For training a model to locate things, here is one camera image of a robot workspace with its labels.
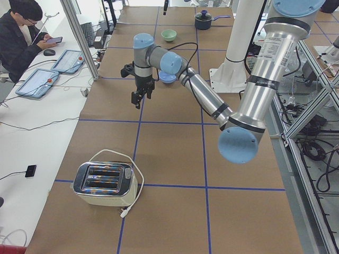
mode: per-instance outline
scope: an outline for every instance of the computer mouse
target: computer mouse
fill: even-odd
[[[43,55],[46,56],[46,57],[54,56],[55,55],[55,51],[52,50],[52,49],[45,49],[44,52],[43,52]]]

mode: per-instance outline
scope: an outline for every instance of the toaster slot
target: toaster slot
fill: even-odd
[[[85,188],[100,188],[100,189],[117,189],[118,183],[116,182],[105,182],[100,180],[87,180]]]
[[[88,175],[92,176],[120,176],[121,170],[112,169],[112,168],[99,168],[93,167],[89,170]]]

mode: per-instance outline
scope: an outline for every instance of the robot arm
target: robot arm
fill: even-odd
[[[149,34],[134,38],[135,61],[121,70],[121,76],[136,78],[132,102],[140,108],[145,94],[154,89],[152,67],[176,75],[203,109],[219,124],[220,153],[234,163],[252,160],[266,129],[264,118],[273,100],[288,59],[299,40],[307,38],[310,27],[325,0],[273,0],[264,26],[267,36],[236,112],[216,94],[204,79],[177,54],[154,44]]]

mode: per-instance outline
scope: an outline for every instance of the blue joint cap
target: blue joint cap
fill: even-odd
[[[181,68],[182,59],[174,52],[167,52],[161,57],[160,69],[171,75],[176,75]]]
[[[230,127],[222,131],[218,148],[221,155],[230,162],[244,164],[258,152],[258,141],[247,129]]]
[[[154,44],[154,38],[148,33],[139,33],[133,38],[134,49],[144,49]]]
[[[325,0],[273,0],[277,12],[286,17],[305,17],[317,12]]]

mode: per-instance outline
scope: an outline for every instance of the tablet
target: tablet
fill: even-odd
[[[81,51],[65,50],[51,70],[58,71],[60,74],[74,74],[79,70],[84,61],[85,59]]]
[[[58,78],[57,71],[36,69],[15,93],[25,97],[41,98]]]

